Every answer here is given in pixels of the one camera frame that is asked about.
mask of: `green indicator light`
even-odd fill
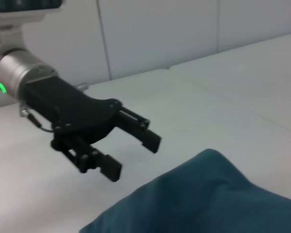
[[[6,89],[5,87],[3,86],[3,84],[0,83],[0,89],[3,93],[6,93]]]

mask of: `teal cloth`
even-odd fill
[[[219,152],[206,150],[80,233],[291,233],[291,200],[255,186]]]

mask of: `silver cylindrical joint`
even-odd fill
[[[21,100],[24,83],[54,75],[57,75],[54,68],[26,50],[14,51],[0,60],[0,83],[10,96],[18,100]]]

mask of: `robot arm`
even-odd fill
[[[63,5],[63,0],[0,0],[0,88],[21,103],[23,116],[38,128],[43,129],[29,108],[51,123],[52,130],[44,130],[54,134],[52,147],[81,173],[100,167],[102,174],[116,182],[122,165],[91,144],[115,127],[139,139],[153,153],[158,151],[161,138],[148,129],[149,120],[124,108],[118,100],[88,97],[27,50],[21,24],[40,21]]]

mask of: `white table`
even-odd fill
[[[171,70],[291,131],[291,35]]]
[[[123,164],[112,183],[98,170],[79,174],[49,146],[51,134],[0,108],[0,233],[76,233],[139,186],[207,148],[222,152],[251,181],[291,198],[291,132],[205,91],[195,81],[156,70],[92,86],[149,118],[162,136],[157,154],[120,130],[95,146]]]

